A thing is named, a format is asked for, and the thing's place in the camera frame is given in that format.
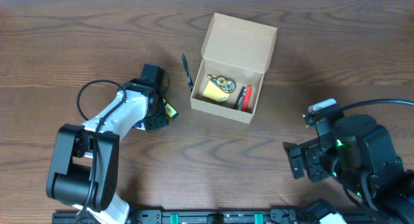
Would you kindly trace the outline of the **black pen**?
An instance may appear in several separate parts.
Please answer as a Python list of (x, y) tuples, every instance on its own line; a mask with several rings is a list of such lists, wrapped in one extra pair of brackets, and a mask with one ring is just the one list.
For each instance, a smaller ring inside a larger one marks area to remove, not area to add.
[(187, 62), (187, 59), (184, 53), (182, 53), (182, 62), (183, 62), (184, 70), (186, 72), (186, 77), (188, 79), (188, 87), (190, 88), (190, 91), (193, 91), (193, 81), (191, 79), (188, 62)]

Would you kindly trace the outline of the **yellow sticky note pad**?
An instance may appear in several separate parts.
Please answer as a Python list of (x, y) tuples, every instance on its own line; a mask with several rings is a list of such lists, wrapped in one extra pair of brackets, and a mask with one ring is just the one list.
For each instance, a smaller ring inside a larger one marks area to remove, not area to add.
[(216, 102), (226, 102), (230, 96), (229, 93), (225, 93), (221, 88), (219, 88), (211, 81), (207, 83), (202, 95), (203, 97), (209, 98)]

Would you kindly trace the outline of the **red black stapler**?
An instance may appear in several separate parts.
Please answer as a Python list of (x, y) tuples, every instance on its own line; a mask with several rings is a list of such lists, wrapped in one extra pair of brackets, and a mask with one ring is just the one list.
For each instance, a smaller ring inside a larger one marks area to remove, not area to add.
[(251, 95), (252, 95), (252, 86), (251, 85), (243, 86), (237, 97), (236, 103), (233, 106), (233, 109), (247, 112)]

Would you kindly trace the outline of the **brown cardboard box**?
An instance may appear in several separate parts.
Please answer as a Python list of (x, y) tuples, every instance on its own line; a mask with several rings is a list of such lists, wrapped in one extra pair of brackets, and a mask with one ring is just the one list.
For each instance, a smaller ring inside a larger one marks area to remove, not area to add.
[[(215, 13), (201, 48), (201, 64), (190, 95), (191, 108), (251, 123), (265, 73), (270, 66), (277, 33), (277, 27)], [(226, 102), (203, 97), (209, 74), (225, 76), (236, 82), (236, 88)], [(252, 86), (248, 111), (233, 109), (242, 87), (248, 85)]]

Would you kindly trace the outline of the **correction tape dispenser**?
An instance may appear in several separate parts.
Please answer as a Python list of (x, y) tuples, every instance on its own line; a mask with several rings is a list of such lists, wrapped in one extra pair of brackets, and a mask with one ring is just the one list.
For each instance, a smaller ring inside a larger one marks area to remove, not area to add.
[(231, 78), (212, 74), (209, 74), (207, 77), (209, 81), (213, 82), (219, 89), (221, 89), (225, 93), (233, 93), (236, 88), (236, 82)]

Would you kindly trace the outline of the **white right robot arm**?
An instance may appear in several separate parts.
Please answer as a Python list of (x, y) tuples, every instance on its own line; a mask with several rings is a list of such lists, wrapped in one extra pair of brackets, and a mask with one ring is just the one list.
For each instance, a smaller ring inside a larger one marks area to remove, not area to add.
[(404, 169), (388, 130), (369, 115), (344, 115), (373, 104), (413, 102), (377, 99), (341, 106), (328, 99), (310, 106), (303, 118), (317, 137), (283, 143), (292, 176), (307, 176), (313, 183), (333, 178), (375, 223), (412, 223), (413, 171)]

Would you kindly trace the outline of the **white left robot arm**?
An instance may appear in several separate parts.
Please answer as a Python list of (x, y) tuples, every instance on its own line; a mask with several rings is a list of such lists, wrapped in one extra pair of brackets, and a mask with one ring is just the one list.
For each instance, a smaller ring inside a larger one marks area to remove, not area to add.
[(145, 64), (139, 78), (119, 85), (114, 100), (80, 125), (58, 130), (45, 192), (77, 208), (76, 221), (128, 223), (131, 207), (116, 194), (120, 142), (132, 129), (168, 126), (163, 81), (158, 65)]

